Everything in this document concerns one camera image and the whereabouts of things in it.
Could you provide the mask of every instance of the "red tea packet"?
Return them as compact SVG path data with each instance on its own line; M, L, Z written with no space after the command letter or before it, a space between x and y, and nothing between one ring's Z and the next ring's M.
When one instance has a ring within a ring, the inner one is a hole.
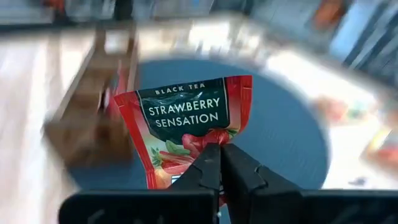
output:
M148 188L164 189L207 143L225 144L245 128L252 76L131 91L114 99L146 170Z

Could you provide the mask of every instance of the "strawberry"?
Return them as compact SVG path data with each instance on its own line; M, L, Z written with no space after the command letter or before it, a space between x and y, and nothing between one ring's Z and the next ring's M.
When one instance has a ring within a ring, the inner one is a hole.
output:
M194 161L190 156L178 156L169 152L151 148L153 153L152 165L161 167L166 173L180 175L188 169Z
M202 140L202 146L205 147L207 143L218 143L220 145L226 144L229 141L229 132L225 129L212 129L205 135Z
M184 146L184 149L191 151L189 155L195 159L199 156L199 152L203 150L201 140L202 137L196 137L191 134L184 134L182 136L182 145Z
M191 163L181 165L178 162L164 159L161 166L162 169L168 174L180 175L183 174L190 165Z

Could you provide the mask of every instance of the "blue round mat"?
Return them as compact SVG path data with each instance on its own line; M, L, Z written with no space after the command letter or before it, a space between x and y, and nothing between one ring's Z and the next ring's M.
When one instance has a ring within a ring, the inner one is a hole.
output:
M328 172L329 153L320 127L293 94L272 80L254 71L210 60L153 60L140 66L140 88L253 75L249 123L233 142L301 188L319 189L322 186ZM132 164L71 170L71 173L83 189L146 188L145 173L138 156Z

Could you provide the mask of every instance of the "blurry background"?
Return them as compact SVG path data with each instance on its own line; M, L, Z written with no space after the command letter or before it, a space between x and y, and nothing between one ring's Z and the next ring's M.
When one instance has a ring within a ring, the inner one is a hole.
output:
M133 17L148 21L243 13L283 39L331 55L395 85L398 3L389 0L6 0L0 24L51 24ZM12 27L0 26L0 30Z

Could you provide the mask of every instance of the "green leaf illustration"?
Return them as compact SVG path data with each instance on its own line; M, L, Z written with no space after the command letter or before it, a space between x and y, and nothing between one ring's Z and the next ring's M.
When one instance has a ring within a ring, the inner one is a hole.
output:
M235 129L227 129L228 134L235 136L239 131Z
M162 159L159 159L158 155L152 156L152 165L153 166L161 166L162 165Z
M152 153L153 155L156 155L156 154L157 154L157 152L155 151L155 149L154 149L153 147L150 148L150 151L151 151L151 153Z
M169 140L166 141L166 149L168 150L169 153L179 156L186 156L190 154L190 151L188 149L184 149L183 146L174 144L172 141Z

